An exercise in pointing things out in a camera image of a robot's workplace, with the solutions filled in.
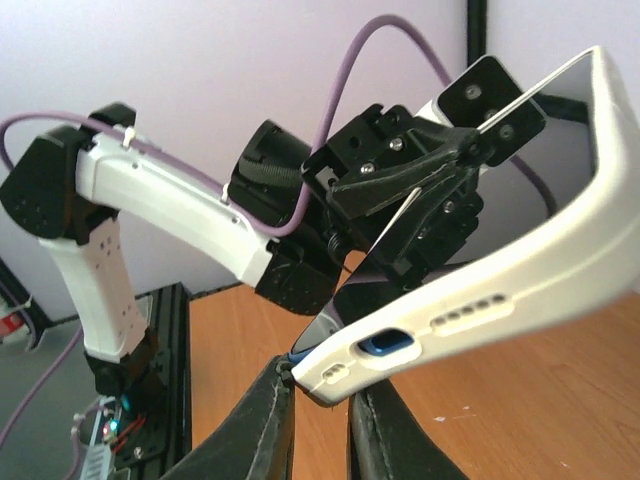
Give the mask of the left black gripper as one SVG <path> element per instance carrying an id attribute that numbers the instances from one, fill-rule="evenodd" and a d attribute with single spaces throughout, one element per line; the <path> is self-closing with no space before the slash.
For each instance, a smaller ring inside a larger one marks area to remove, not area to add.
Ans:
<path id="1" fill-rule="evenodd" d="M 302 165 L 322 207 L 327 252 L 366 253 L 354 278 L 412 290 L 445 266 L 479 226 L 480 133 L 412 122 L 404 107 L 374 104 Z"/>

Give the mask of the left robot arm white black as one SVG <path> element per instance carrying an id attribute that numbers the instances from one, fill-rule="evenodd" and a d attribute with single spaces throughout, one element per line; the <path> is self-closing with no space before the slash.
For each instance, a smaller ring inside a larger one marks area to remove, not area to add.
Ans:
<path id="1" fill-rule="evenodd" d="M 57 263 L 78 310 L 98 392 L 152 399 L 145 380 L 157 343 L 133 299 L 120 245 L 126 211 L 223 264 L 261 297 L 308 315 L 288 353 L 295 383 L 323 406 L 340 403 L 398 372 L 487 344 L 475 303 L 446 311 L 433 285 L 403 290 L 383 276 L 339 284 L 318 268 L 320 253 L 260 233 L 211 187 L 167 163 L 152 146 L 122 144 L 133 112 L 110 106 L 106 120 L 63 126 L 34 140 L 1 188 L 7 213 Z"/>

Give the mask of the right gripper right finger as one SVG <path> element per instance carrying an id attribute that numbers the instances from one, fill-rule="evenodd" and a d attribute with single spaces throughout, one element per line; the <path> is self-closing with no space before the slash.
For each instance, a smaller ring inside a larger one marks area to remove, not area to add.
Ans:
<path id="1" fill-rule="evenodd" d="M 467 475 L 431 440 L 390 382 L 349 398 L 349 479 L 446 480 Z"/>

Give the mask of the white phone case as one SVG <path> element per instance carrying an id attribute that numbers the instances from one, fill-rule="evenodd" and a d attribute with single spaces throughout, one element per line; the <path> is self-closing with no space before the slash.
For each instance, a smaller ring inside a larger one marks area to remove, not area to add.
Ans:
<path id="1" fill-rule="evenodd" d="M 524 91 L 582 59 L 591 65 L 592 180 L 542 225 L 425 284 L 446 311 L 475 303 L 488 343 L 592 311 L 639 277 L 639 123 L 611 55 L 590 47 Z"/>

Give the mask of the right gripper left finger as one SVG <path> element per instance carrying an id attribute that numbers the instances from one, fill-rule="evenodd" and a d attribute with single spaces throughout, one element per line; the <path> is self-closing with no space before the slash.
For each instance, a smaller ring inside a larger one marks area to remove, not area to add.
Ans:
<path id="1" fill-rule="evenodd" d="M 295 385 L 286 357 L 270 360 L 221 425 L 169 471 L 171 479 L 290 479 Z"/>

